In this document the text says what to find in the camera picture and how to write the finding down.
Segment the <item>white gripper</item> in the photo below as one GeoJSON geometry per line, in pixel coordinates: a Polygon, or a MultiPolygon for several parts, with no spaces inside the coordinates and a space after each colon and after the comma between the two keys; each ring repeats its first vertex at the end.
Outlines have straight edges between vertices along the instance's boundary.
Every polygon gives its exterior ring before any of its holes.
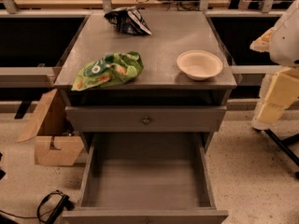
{"type": "MultiPolygon", "coordinates": [[[[299,66],[299,0],[295,0],[278,19],[249,46],[253,51],[269,52],[270,59],[282,66],[299,66]]],[[[260,89],[255,120],[274,124],[299,98],[299,69],[284,68],[266,75],[260,89]]]]}

